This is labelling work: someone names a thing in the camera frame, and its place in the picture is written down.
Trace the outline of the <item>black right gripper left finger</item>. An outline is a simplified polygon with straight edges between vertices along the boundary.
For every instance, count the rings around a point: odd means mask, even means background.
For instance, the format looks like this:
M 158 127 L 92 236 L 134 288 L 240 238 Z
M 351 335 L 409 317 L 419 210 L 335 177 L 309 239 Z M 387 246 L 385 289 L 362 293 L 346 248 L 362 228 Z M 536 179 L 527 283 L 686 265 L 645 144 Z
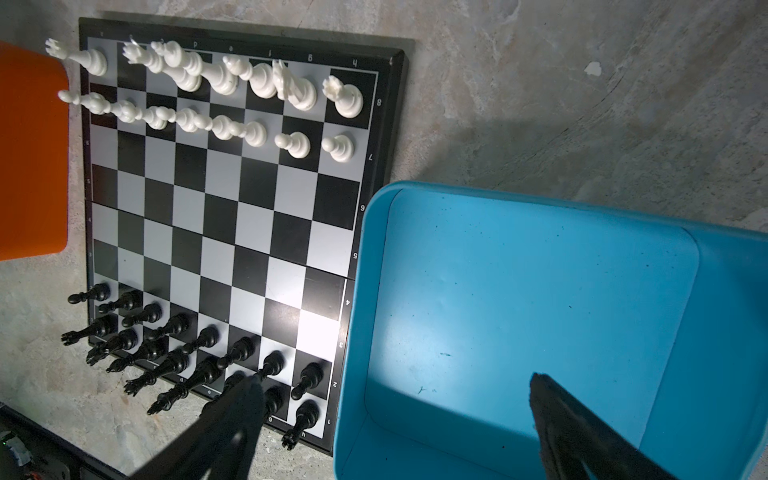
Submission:
M 246 479 L 264 422 L 261 381 L 251 376 L 223 394 L 133 479 Z

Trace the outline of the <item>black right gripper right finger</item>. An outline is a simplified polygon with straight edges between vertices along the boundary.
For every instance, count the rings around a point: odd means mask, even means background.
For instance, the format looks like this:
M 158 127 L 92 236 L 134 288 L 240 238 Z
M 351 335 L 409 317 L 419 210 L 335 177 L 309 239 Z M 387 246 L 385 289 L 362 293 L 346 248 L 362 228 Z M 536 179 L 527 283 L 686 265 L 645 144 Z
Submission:
M 546 374 L 530 380 L 530 408 L 548 479 L 671 479 Z

